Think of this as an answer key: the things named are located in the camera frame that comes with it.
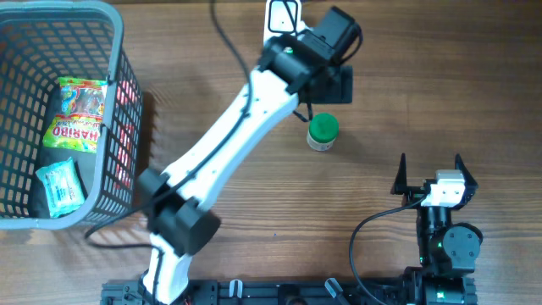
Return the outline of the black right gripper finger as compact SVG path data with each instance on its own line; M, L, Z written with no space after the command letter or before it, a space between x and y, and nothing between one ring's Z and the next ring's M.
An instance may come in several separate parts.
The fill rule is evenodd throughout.
M473 178L473 176L468 171L459 153L455 156L454 165L455 165L455 169L461 171L463 178L465 180L466 189L469 191L476 191L478 189L478 182Z
M407 193L407 165L406 165L406 154L401 155L399 162L399 167L395 180L390 189L391 195L404 195Z

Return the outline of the green-lid white jar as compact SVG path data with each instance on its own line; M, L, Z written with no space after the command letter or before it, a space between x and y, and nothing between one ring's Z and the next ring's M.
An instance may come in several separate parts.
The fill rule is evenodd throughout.
M329 150L339 133L339 123L332 114L315 115L308 126L307 144L313 150L323 152Z

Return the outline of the Haribo gummy candy bag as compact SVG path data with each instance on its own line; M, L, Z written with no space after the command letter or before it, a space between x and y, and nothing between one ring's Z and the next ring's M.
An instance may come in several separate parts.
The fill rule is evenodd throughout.
M60 109L48 126L44 147L96 153L108 83L60 77Z

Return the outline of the teal tissue pack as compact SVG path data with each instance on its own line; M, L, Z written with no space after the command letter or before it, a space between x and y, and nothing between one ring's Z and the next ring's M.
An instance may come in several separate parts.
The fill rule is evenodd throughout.
M86 199L72 158L40 168L36 176L45 188L51 218L70 214L84 204Z

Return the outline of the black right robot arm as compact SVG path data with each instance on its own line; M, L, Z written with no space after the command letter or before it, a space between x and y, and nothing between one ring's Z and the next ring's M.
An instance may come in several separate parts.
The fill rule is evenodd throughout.
M469 223L455 223L451 213L467 205L478 189L460 155L453 169L439 169L422 186L407 184L406 156L390 193L402 195L404 208L417 211L420 266L407 267L397 293L399 304L476 305L475 262L484 236Z

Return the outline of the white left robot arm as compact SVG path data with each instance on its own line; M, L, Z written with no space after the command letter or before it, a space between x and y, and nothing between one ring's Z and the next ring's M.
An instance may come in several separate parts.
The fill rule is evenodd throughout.
M271 35L238 96L204 136L158 174L138 179L147 199L152 258L142 278L148 301L171 304L186 290L191 260L221 221L211 208L251 150L299 104L350 103L360 25L332 7L313 28Z

